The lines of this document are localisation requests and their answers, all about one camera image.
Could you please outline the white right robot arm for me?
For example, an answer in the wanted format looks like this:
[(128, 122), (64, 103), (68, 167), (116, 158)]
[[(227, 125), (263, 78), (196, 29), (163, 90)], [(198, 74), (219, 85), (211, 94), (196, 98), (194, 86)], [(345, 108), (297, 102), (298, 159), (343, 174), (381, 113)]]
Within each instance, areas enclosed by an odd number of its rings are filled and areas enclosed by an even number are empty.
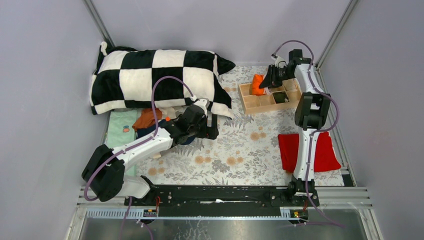
[(297, 161), (287, 191), (287, 201), (293, 206), (307, 199), (307, 191), (313, 191), (314, 162), (319, 131), (327, 121), (331, 100), (319, 86), (312, 58), (304, 57), (301, 49), (289, 52), (288, 60), (271, 55), (274, 64), (269, 65), (260, 88), (277, 88), (284, 81), (295, 79), (301, 96), (297, 104), (294, 122), (298, 128)]

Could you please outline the wooden compartment organizer box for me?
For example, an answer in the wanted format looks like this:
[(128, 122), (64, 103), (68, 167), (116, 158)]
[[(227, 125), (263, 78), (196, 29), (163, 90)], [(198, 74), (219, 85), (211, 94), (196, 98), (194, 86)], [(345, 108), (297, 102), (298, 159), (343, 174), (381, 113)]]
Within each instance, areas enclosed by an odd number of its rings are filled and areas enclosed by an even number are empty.
[[(256, 96), (251, 94), (251, 84), (238, 86), (242, 109), (246, 115), (295, 109), (301, 98), (301, 89), (296, 79), (284, 80), (282, 86), (272, 88), (270, 94)], [(286, 92), (289, 102), (276, 104), (273, 98), (275, 92)]]

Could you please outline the navy underwear orange trim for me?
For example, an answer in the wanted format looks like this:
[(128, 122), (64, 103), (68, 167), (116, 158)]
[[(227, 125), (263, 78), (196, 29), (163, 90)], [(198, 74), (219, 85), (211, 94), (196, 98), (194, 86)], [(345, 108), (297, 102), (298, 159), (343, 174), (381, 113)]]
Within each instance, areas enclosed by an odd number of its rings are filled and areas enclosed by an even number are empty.
[[(162, 123), (166, 120), (160, 119), (158, 122), (158, 128), (161, 127)], [(151, 120), (141, 120), (141, 117), (133, 124), (132, 128), (135, 131), (136, 139), (144, 137), (148, 134), (153, 134), (156, 128), (156, 121), (154, 119)], [(195, 140), (195, 136), (190, 136), (187, 138), (185, 142), (180, 143), (180, 145), (186, 146), (191, 144)]]

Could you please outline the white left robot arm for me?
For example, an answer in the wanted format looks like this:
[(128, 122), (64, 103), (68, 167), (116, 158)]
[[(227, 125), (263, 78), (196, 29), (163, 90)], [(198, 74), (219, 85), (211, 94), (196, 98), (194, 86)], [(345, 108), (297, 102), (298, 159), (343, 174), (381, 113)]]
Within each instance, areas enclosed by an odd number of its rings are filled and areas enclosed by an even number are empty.
[(215, 140), (219, 135), (218, 116), (208, 115), (201, 102), (190, 105), (174, 119), (158, 122), (154, 130), (131, 143), (110, 148), (98, 146), (81, 177), (86, 182), (86, 201), (107, 202), (116, 196), (136, 198), (148, 206), (155, 200), (154, 185), (145, 176), (131, 176), (127, 171), (138, 162), (186, 143), (190, 138)]

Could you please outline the orange underwear white trim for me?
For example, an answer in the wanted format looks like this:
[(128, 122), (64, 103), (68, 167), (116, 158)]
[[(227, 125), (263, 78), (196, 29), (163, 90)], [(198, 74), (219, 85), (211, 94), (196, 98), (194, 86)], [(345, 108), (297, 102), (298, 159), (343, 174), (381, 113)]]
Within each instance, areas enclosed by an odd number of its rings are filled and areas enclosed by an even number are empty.
[(253, 76), (252, 82), (251, 82), (251, 94), (254, 96), (263, 96), (266, 94), (264, 88), (260, 88), (261, 83), (264, 80), (263, 74), (255, 74)]

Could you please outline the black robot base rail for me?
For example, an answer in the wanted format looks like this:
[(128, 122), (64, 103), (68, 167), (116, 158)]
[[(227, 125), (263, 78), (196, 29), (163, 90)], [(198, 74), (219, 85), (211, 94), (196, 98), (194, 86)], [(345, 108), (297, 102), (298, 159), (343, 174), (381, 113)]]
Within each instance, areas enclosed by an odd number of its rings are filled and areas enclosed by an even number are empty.
[(125, 199), (124, 205), (171, 209), (258, 209), (289, 207), (305, 210), (319, 206), (317, 190), (297, 195), (290, 186), (165, 185), (152, 186), (143, 198)]

